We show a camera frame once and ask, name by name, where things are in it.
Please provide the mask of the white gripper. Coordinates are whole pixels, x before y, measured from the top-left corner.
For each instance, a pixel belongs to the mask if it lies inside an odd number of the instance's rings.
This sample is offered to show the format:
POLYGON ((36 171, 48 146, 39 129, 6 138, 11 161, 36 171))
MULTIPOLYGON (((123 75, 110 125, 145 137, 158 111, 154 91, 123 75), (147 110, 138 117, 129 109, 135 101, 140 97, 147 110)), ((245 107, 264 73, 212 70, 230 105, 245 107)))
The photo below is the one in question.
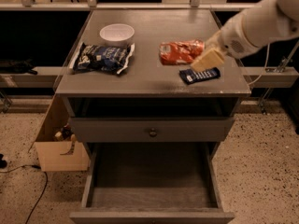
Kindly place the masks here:
POLYGON ((224 55, 242 59, 260 48, 254 46, 246 36, 244 16, 239 13, 229 19, 220 30, 205 42, 204 52, 195 58, 191 69, 202 72, 224 64, 224 55))

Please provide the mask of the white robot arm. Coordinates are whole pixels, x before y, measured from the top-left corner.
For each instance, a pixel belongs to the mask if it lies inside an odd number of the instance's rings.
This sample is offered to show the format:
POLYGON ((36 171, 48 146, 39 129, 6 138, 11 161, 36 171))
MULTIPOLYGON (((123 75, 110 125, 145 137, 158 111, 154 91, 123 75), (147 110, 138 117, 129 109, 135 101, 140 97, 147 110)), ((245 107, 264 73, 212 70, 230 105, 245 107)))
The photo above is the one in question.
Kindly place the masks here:
POLYGON ((210 37, 191 69, 202 72, 224 64, 226 55, 241 59, 298 36, 299 0, 262 0, 233 16, 210 37))

